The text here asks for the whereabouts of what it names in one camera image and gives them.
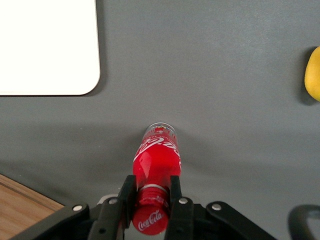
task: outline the white board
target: white board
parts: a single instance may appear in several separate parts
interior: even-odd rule
[[[83,95],[99,78],[95,0],[0,0],[0,95]]]

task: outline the wooden surface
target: wooden surface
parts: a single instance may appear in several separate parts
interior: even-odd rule
[[[8,240],[63,205],[0,175],[0,240]]]

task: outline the coca-cola bottle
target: coca-cola bottle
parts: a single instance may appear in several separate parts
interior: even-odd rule
[[[132,223],[143,234],[167,228],[170,214],[170,176],[180,176],[181,159],[174,128],[154,123],[143,136],[133,160],[137,199]]]

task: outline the gray table surface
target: gray table surface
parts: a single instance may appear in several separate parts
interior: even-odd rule
[[[319,13],[317,0],[98,1],[98,86],[1,97],[0,173],[93,207],[132,173],[148,125],[167,122],[185,196],[290,239],[289,211],[320,204],[320,104],[302,87]]]

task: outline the screw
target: screw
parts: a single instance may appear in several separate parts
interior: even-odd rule
[[[117,198],[111,198],[108,203],[109,204],[116,204],[117,202],[118,202]]]
[[[211,208],[216,211],[220,211],[222,209],[221,205],[217,203],[213,204]]]
[[[74,206],[72,208],[73,211],[77,212],[77,211],[80,211],[83,207],[81,205],[77,205],[77,206]]]
[[[180,203],[180,204],[186,204],[187,202],[188,202],[188,199],[186,199],[186,198],[184,198],[184,197],[182,197],[182,198],[179,199],[179,203]]]

